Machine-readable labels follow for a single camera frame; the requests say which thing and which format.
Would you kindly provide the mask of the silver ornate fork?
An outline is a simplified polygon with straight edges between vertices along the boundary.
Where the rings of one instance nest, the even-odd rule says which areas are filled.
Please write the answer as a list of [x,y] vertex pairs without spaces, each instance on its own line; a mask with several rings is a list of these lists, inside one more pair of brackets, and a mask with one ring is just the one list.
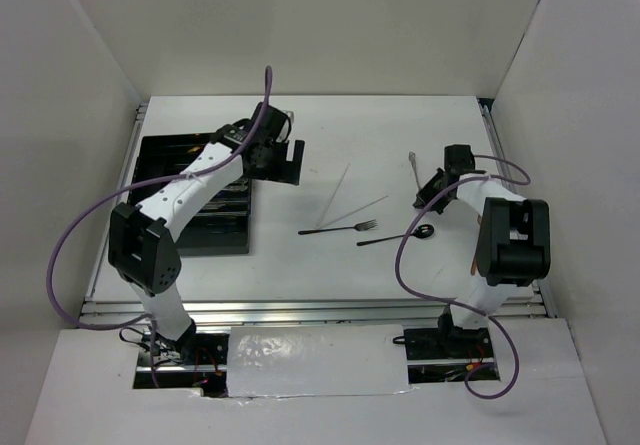
[[416,183],[416,193],[419,193],[422,186],[421,186],[421,182],[419,179],[419,174],[418,174],[418,166],[417,166],[417,160],[416,160],[416,154],[413,151],[410,151],[408,153],[408,161],[410,163],[411,166],[411,170],[414,176],[414,181]]

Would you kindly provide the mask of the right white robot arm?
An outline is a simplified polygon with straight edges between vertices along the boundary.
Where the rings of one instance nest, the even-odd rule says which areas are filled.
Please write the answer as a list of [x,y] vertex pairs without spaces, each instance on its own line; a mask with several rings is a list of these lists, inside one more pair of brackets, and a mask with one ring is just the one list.
[[469,145],[444,148],[444,164],[416,194],[413,207],[441,215],[454,200],[479,217],[479,232],[468,293],[439,318],[436,344],[448,357],[460,356],[471,335],[484,328],[516,289],[547,276],[551,266],[549,205],[505,188],[495,175],[476,167]]

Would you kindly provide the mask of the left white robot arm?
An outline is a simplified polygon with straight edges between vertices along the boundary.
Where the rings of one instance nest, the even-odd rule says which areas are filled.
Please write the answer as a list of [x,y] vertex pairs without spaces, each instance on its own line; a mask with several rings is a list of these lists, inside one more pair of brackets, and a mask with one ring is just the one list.
[[259,103],[252,118],[218,129],[179,178],[111,212],[108,261],[155,321],[161,350],[176,364],[193,359],[198,342],[176,285],[177,241],[206,203],[239,179],[299,183],[305,143],[289,140],[292,125],[290,113]]

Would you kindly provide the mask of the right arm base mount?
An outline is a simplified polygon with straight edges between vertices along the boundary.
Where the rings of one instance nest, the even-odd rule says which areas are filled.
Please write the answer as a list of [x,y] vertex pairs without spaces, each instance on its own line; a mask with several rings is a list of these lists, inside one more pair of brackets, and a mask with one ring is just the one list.
[[499,378],[487,327],[462,329],[453,325],[449,310],[431,328],[405,328],[392,343],[404,349],[410,384],[494,381]]

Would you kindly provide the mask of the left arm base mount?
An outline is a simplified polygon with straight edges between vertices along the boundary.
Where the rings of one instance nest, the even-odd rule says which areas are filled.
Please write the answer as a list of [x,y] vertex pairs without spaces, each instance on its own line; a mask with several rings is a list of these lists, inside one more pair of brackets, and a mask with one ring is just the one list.
[[138,349],[134,389],[195,389],[205,397],[228,396],[228,333],[198,333],[195,348],[184,356],[159,339],[151,345],[149,331],[126,327],[118,336],[122,342]]

